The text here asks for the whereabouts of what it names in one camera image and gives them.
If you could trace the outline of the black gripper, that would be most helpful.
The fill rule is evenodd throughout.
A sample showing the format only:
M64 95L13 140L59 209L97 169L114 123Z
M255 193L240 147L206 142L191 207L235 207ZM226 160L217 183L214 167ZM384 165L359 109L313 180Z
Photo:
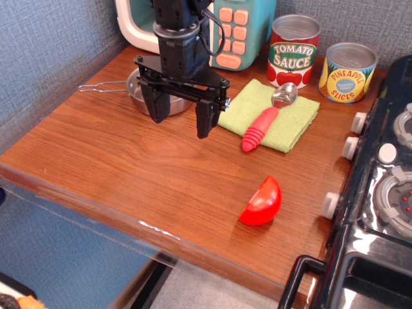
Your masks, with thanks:
M159 56L139 55L140 89L151 119L159 124L170 113L170 95L196 104L197 135L207 138L227 110L230 82L208 65L207 40L201 32L157 33Z

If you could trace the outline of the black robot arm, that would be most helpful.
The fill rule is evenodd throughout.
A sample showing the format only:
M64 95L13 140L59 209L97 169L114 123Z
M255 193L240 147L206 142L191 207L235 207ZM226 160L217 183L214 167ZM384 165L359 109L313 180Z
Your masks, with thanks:
M157 124L171 111L171 96L196 104L198 138L207 138L217 126L220 113L230 100L230 82L209 65L218 56L210 48L210 21L217 17L208 9L210 1L153 1L153 31L158 56L137 56L139 84L151 119Z

